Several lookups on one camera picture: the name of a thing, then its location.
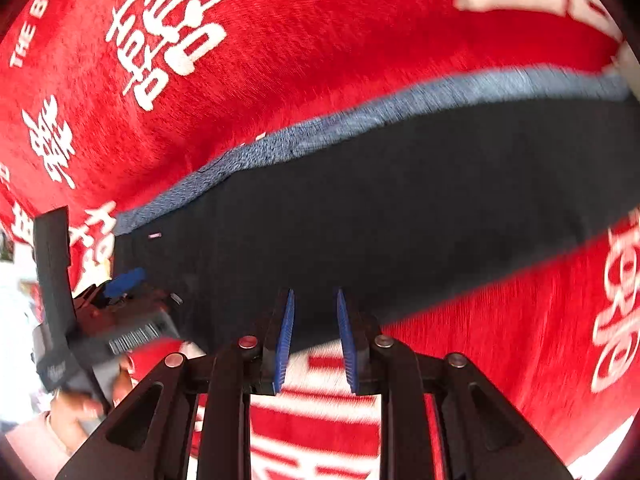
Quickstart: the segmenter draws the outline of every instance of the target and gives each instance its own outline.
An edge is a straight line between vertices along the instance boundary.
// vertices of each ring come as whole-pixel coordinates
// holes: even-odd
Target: human hand
[[[113,383],[114,406],[121,403],[133,388],[129,375],[130,368],[129,357],[123,355],[120,359],[120,374]],[[101,403],[86,394],[60,391],[51,401],[49,423],[68,452],[75,453],[88,437],[80,421],[97,418],[103,415],[103,412]]]

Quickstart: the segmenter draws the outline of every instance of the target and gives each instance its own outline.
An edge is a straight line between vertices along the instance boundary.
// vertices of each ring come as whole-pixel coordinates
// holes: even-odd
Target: barcode
[[[109,341],[109,348],[114,355],[122,354],[127,350],[133,350],[153,339],[160,337],[160,333],[156,326],[148,323],[145,326],[132,330],[129,333],[118,336]]]

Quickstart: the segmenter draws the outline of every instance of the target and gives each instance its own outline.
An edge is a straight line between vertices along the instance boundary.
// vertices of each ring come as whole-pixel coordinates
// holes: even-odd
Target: printed logo
[[[11,224],[11,232],[33,247],[33,219],[23,211],[20,204],[14,203],[12,209],[14,223]]]
[[[36,20],[42,18],[47,10],[49,1],[50,0],[33,0],[31,8],[29,9],[29,15]],[[9,67],[22,68],[22,64],[28,54],[31,41],[33,41],[33,37],[36,34],[36,25],[33,25],[33,23],[30,24],[29,21],[22,24],[20,34],[18,35],[18,41],[14,46],[14,51],[11,53],[11,57],[9,58]]]
[[[629,213],[622,233],[609,230],[609,254],[604,267],[604,290],[610,305],[593,325],[593,344],[602,347],[591,381],[593,393],[605,390],[629,370],[640,342],[640,210]]]
[[[86,209],[88,217],[80,227],[69,227],[69,246],[82,240],[86,248],[82,256],[82,270],[74,295],[91,284],[102,283],[111,277],[110,258],[113,254],[115,236],[111,232],[116,219],[111,213],[116,203],[111,200],[98,209]]]
[[[62,361],[59,365],[52,365],[47,368],[47,377],[52,383],[57,383],[66,371],[66,363]]]
[[[65,172],[71,155],[76,154],[71,146],[73,134],[66,121],[62,125],[58,124],[56,98],[52,95],[49,102],[44,100],[42,110],[38,113],[37,122],[25,110],[22,111],[22,120],[29,129],[31,149],[42,158],[44,168],[51,179],[55,182],[62,182],[64,177],[67,185],[71,189],[75,189],[76,184]]]
[[[226,38],[226,31],[218,23],[202,24],[204,13],[222,0],[209,0],[204,4],[200,0],[189,0],[182,19],[175,26],[168,25],[164,20],[184,0],[155,0],[153,3],[153,0],[144,0],[142,25],[147,34],[158,37],[156,45],[151,47],[142,30],[136,28],[131,31],[136,16],[127,15],[127,11],[135,1],[126,0],[119,9],[112,9],[113,23],[104,41],[109,43],[115,36],[116,46],[119,47],[118,61],[131,74],[122,95],[126,95],[133,86],[136,101],[143,110],[149,112],[154,109],[153,101],[169,82],[168,73],[154,66],[154,58],[170,45],[164,51],[164,62],[175,74],[187,76],[195,71],[197,60]],[[180,38],[180,32],[185,27],[191,31]],[[187,50],[195,43],[199,43],[199,46],[187,54]]]

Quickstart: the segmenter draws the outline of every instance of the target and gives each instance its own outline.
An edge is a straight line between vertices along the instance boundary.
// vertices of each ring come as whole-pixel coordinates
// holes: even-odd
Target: red blanket
[[[118,212],[231,147],[454,73],[597,73],[620,40],[597,0],[32,0],[0,45],[0,221],[31,242],[30,218],[68,205],[82,288],[108,274]],[[571,461],[638,406],[639,233],[633,216],[388,330],[468,353]],[[375,402],[346,396],[331,349],[294,363],[252,413],[259,476],[364,478]]]

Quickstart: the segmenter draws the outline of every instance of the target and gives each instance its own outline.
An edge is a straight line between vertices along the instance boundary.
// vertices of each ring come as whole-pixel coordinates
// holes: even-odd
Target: black fabric
[[[418,116],[233,174],[118,237],[115,271],[183,298],[182,334],[209,352],[290,286],[301,349],[337,337],[336,286],[391,322],[604,230],[640,203],[639,133],[631,98]]]

